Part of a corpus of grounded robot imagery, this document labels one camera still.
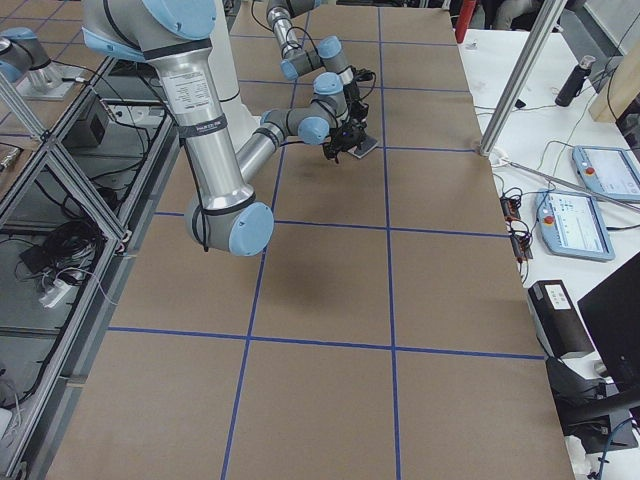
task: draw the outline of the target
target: metal pole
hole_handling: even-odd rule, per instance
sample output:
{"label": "metal pole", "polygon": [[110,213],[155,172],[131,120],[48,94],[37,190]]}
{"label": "metal pole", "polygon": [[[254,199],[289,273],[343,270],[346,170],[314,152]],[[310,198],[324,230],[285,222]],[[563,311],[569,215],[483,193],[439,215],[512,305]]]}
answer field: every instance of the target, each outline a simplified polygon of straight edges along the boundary
{"label": "metal pole", "polygon": [[542,5],[536,23],[533,25],[529,38],[527,38],[527,42],[522,48],[513,72],[511,72],[507,87],[502,93],[496,111],[482,136],[478,146],[480,155],[488,156],[495,146],[502,129],[507,123],[511,109],[515,105],[518,95],[520,95],[527,78],[529,78],[529,74],[566,4],[567,0],[546,0]]}
{"label": "metal pole", "polygon": [[18,120],[27,127],[33,136],[40,137],[44,133],[45,128],[40,119],[35,116],[18,91],[1,73],[0,99],[5,101],[9,109],[18,117]]}

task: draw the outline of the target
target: robotic arm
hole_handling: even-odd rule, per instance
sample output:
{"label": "robotic arm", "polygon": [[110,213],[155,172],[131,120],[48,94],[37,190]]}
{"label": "robotic arm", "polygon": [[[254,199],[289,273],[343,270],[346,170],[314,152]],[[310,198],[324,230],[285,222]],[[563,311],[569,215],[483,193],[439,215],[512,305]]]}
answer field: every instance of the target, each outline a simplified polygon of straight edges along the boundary
{"label": "robotic arm", "polygon": [[0,72],[11,83],[25,73],[38,92],[47,92],[62,84],[62,74],[28,28],[10,28],[0,32]]}
{"label": "robotic arm", "polygon": [[339,152],[351,151],[356,157],[362,158],[378,142],[365,132],[369,105],[363,101],[357,82],[372,81],[375,74],[370,70],[354,68],[336,36],[323,39],[317,49],[303,49],[291,19],[317,8],[319,4],[319,0],[269,0],[267,23],[280,47],[280,68],[285,78],[295,80],[321,67],[340,76],[344,84],[348,116],[340,126],[330,130],[330,141],[323,145],[324,154],[328,159],[333,159],[337,158]]}
{"label": "robotic arm", "polygon": [[199,192],[185,215],[187,230],[205,248],[255,255],[269,242],[274,219],[256,202],[253,175],[289,135],[320,144],[348,116],[341,79],[320,75],[308,108],[273,110],[234,150],[227,118],[209,69],[212,0],[84,0],[90,48],[147,62],[158,72],[194,169]]}

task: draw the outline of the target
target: blue tape line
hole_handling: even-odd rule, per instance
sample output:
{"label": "blue tape line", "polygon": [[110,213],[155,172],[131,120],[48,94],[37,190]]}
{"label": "blue tape line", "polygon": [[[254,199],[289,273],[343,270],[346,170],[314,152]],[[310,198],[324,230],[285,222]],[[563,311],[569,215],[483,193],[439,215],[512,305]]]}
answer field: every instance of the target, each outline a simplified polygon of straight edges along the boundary
{"label": "blue tape line", "polygon": [[455,152],[455,153],[475,153],[472,148],[439,148],[439,147],[402,147],[402,146],[389,146],[379,147],[386,150],[409,150],[417,152]]}
{"label": "blue tape line", "polygon": [[458,357],[490,357],[490,358],[511,358],[517,360],[544,360],[543,355],[529,355],[521,353],[500,353],[500,352],[474,352],[468,350],[447,350],[441,348],[420,348],[420,347],[396,347],[400,352],[432,353],[436,355],[454,355]]}
{"label": "blue tape line", "polygon": [[431,230],[426,228],[391,227],[394,232],[435,233],[439,235],[463,235],[469,237],[509,238],[507,233],[458,232],[455,230]]}
{"label": "blue tape line", "polygon": [[[378,14],[378,40],[382,42],[382,14],[381,9],[377,9]],[[386,117],[384,110],[384,59],[382,48],[380,51],[380,105],[382,116],[382,145],[387,145]],[[400,407],[398,401],[398,358],[396,354],[396,324],[395,324],[395,301],[393,294],[393,252],[391,248],[391,207],[389,200],[389,162],[387,161],[387,150],[382,150],[384,164],[384,204],[385,221],[387,233],[387,271],[389,280],[389,331],[391,336],[391,377],[393,387],[393,432],[396,455],[396,480],[402,479],[402,455],[400,443]]]}
{"label": "blue tape line", "polygon": [[391,347],[388,345],[376,345],[373,343],[351,343],[351,342],[333,342],[324,340],[304,340],[299,338],[280,338],[280,337],[251,337],[256,342],[267,343],[285,343],[293,345],[314,345],[317,347],[342,347],[342,348],[358,348],[365,350],[387,350]]}
{"label": "blue tape line", "polygon": [[[307,29],[307,26],[309,24],[309,13],[307,13],[307,19],[305,22],[305,30]],[[302,47],[304,48],[304,41],[305,39],[302,39]],[[291,102],[289,103],[290,108],[293,107],[294,101],[295,101],[295,95],[296,95],[296,87],[297,87],[297,83],[294,82],[293,84],[293,89],[291,92]],[[281,178],[281,174],[282,174],[282,166],[284,164],[284,153],[285,153],[285,149],[282,149],[282,153],[280,154],[280,163],[278,165],[278,174],[276,176],[276,184],[275,187],[273,189],[273,198],[271,201],[271,210],[272,212],[275,214],[275,209],[276,209],[276,201],[278,199],[278,190],[279,190],[279,185],[280,185],[280,178]],[[231,415],[231,424],[229,425],[229,433],[228,433],[228,437],[227,437],[227,446],[225,448],[225,452],[224,452],[224,461],[222,464],[222,472],[220,473],[220,480],[226,480],[227,478],[227,471],[229,468],[229,459],[231,457],[231,447],[233,445],[233,435],[235,433],[235,425],[236,425],[236,419],[238,416],[238,407],[240,405],[240,396],[242,394],[242,386],[244,384],[244,374],[245,374],[245,370],[246,370],[246,366],[247,366],[247,358],[249,356],[249,347],[251,346],[251,334],[253,332],[253,324],[255,321],[255,316],[256,316],[256,310],[258,307],[258,299],[260,298],[260,291],[262,288],[262,278],[264,275],[264,266],[266,263],[266,259],[267,259],[267,253],[269,251],[269,247],[267,247],[264,252],[262,252],[262,259],[260,260],[260,270],[258,271],[258,278],[256,281],[256,291],[255,291],[255,295],[253,298],[253,305],[251,307],[251,317],[249,320],[249,328],[247,330],[247,340],[245,343],[245,348],[244,348],[244,353],[242,356],[242,365],[240,367],[240,375],[238,377],[238,386],[236,389],[236,397],[233,403],[233,413]]]}
{"label": "blue tape line", "polygon": [[9,18],[13,19],[13,14],[16,13],[18,10],[20,10],[29,0],[23,0],[22,3],[20,5],[18,5],[16,8],[14,8],[6,17],[0,17],[2,18],[0,20],[0,23],[4,22],[5,20],[8,20]]}
{"label": "blue tape line", "polygon": [[[271,205],[275,206],[274,200],[272,200]],[[154,215],[158,215],[161,217],[184,217],[183,213],[179,212],[155,212]],[[485,232],[463,232],[456,230],[435,230],[429,228],[409,228],[409,227],[377,227],[375,225],[358,225],[358,224],[347,224],[347,223],[319,223],[319,222],[305,222],[299,220],[276,220],[276,224],[280,225],[299,225],[305,227],[328,227],[328,228],[353,228],[359,230],[376,230],[376,231],[389,231],[389,232],[409,232],[409,233],[430,233],[436,235],[462,235],[468,237],[488,237],[488,238],[509,238],[509,235],[506,233],[485,233]]]}
{"label": "blue tape line", "polygon": [[[170,335],[178,337],[201,337],[201,338],[217,338],[221,340],[244,340],[250,339],[252,342],[263,343],[279,343],[288,345],[313,345],[318,347],[339,347],[339,348],[357,348],[362,350],[385,350],[391,351],[394,349],[392,345],[377,345],[374,343],[353,343],[353,342],[336,342],[325,340],[309,340],[302,338],[284,338],[284,337],[266,337],[266,336],[251,336],[232,334],[232,333],[216,333],[216,332],[199,332],[193,330],[168,330],[168,329],[156,329],[156,328],[141,328],[141,327],[108,327],[110,332],[121,333],[143,333],[151,335]],[[397,352],[410,352],[410,353],[425,353],[431,355],[451,355],[455,357],[490,357],[490,358],[505,358],[515,360],[544,360],[543,355],[532,355],[525,353],[505,353],[505,352],[481,352],[474,350],[451,350],[443,348],[428,348],[428,347],[407,347],[407,346],[395,346]]]}
{"label": "blue tape line", "polygon": [[276,223],[282,225],[302,225],[307,227],[331,227],[331,228],[355,228],[362,230],[380,230],[386,231],[387,227],[376,227],[369,225],[349,225],[346,223],[318,223],[318,222],[304,222],[297,220],[276,220]]}
{"label": "blue tape line", "polygon": [[256,290],[253,296],[253,305],[251,306],[251,316],[249,318],[249,327],[247,329],[247,336],[244,343],[244,351],[242,353],[242,364],[240,365],[240,374],[238,375],[238,383],[236,386],[236,395],[233,400],[233,411],[231,413],[231,422],[229,424],[229,432],[227,434],[227,445],[224,451],[224,461],[222,463],[222,471],[220,473],[220,479],[225,480],[227,478],[227,470],[229,468],[229,458],[231,457],[231,446],[233,444],[233,434],[235,433],[236,420],[238,418],[238,408],[240,407],[240,397],[242,395],[242,387],[244,385],[244,374],[247,369],[247,359],[249,358],[249,347],[251,346],[251,333],[253,331],[253,322],[256,317],[256,310],[258,307],[258,298],[260,297],[260,288],[262,286],[262,275],[264,273],[264,264],[267,253],[262,252],[262,258],[260,259],[260,269],[258,270],[258,278],[256,279]]}
{"label": "blue tape line", "polygon": [[[238,79],[238,83],[262,83],[267,85],[291,85],[291,82],[282,80],[249,80]],[[298,85],[313,86],[310,82],[299,82]],[[374,90],[382,90],[383,87],[374,86]],[[440,93],[470,93],[469,90],[453,90],[447,88],[420,88],[420,87],[384,87],[385,90],[400,90],[410,92],[440,92]]]}
{"label": "blue tape line", "polygon": [[[231,38],[265,38],[273,40],[273,37],[268,35],[251,35],[245,33],[233,33],[229,34]],[[401,42],[401,41],[379,41],[379,40],[348,40],[340,38],[341,42],[345,43],[374,43],[382,45],[422,45],[426,47],[457,47],[455,43],[434,43],[434,42]]]}
{"label": "blue tape line", "polygon": [[191,330],[164,330],[155,328],[138,328],[138,327],[108,327],[110,332],[126,332],[126,333],[150,333],[153,335],[174,335],[179,337],[204,337],[204,338],[220,338],[224,340],[246,340],[245,335],[233,335],[228,333],[213,332],[195,332]]}

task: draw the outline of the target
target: light blue joint cap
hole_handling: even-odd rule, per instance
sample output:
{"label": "light blue joint cap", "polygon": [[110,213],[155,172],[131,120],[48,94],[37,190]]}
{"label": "light blue joint cap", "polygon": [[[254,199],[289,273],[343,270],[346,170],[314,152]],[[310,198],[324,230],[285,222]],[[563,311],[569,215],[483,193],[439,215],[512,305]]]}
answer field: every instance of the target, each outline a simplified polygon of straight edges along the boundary
{"label": "light blue joint cap", "polygon": [[216,23],[213,0],[142,0],[160,25],[187,40],[209,38]]}
{"label": "light blue joint cap", "polygon": [[84,34],[84,43],[91,50],[95,50],[96,52],[102,53],[103,55],[119,58],[121,60],[131,60],[134,62],[147,63],[140,50],[136,50],[127,45],[123,45],[108,38],[104,38],[93,33],[90,30],[87,30],[84,27],[82,27],[82,33]]}
{"label": "light blue joint cap", "polygon": [[15,27],[8,28],[4,32],[0,32],[1,37],[8,38],[9,40],[35,40],[37,35],[33,33],[33,30],[27,27]]}
{"label": "light blue joint cap", "polygon": [[293,63],[286,58],[280,62],[280,70],[282,70],[284,78],[291,82],[298,78],[298,71],[296,70],[296,67],[294,67]]}
{"label": "light blue joint cap", "polygon": [[260,253],[271,240],[273,213],[264,203],[256,202],[245,208],[231,227],[229,251],[241,257]]}
{"label": "light blue joint cap", "polygon": [[320,58],[324,58],[325,60],[335,57],[341,51],[342,44],[335,35],[331,35],[330,37],[323,39],[318,44],[318,55],[320,55]]}
{"label": "light blue joint cap", "polygon": [[307,145],[320,145],[329,135],[329,122],[321,117],[307,117],[298,125],[298,136]]}
{"label": "light blue joint cap", "polygon": [[16,67],[10,63],[0,60],[0,73],[2,73],[9,83],[14,83],[20,80],[22,73]]}
{"label": "light blue joint cap", "polygon": [[260,125],[263,125],[263,124],[264,124],[264,122],[266,122],[266,121],[267,121],[267,117],[269,116],[269,114],[270,114],[271,112],[273,112],[273,108],[272,108],[271,110],[267,110],[266,112],[264,112],[264,113],[262,114],[262,116],[260,117]]}
{"label": "light blue joint cap", "polygon": [[318,95],[335,95],[343,89],[342,80],[333,72],[321,73],[313,81],[313,91]]}

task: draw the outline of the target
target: black cylinder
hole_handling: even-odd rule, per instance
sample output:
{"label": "black cylinder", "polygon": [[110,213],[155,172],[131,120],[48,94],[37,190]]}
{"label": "black cylinder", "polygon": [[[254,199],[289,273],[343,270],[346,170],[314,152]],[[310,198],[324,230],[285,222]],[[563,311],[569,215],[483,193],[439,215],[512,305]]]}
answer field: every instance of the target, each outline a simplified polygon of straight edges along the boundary
{"label": "black cylinder", "polygon": [[573,99],[578,96],[578,92],[582,90],[585,78],[591,75],[591,65],[593,65],[594,61],[594,57],[585,55],[580,63],[575,66],[556,97],[556,105],[568,107]]}

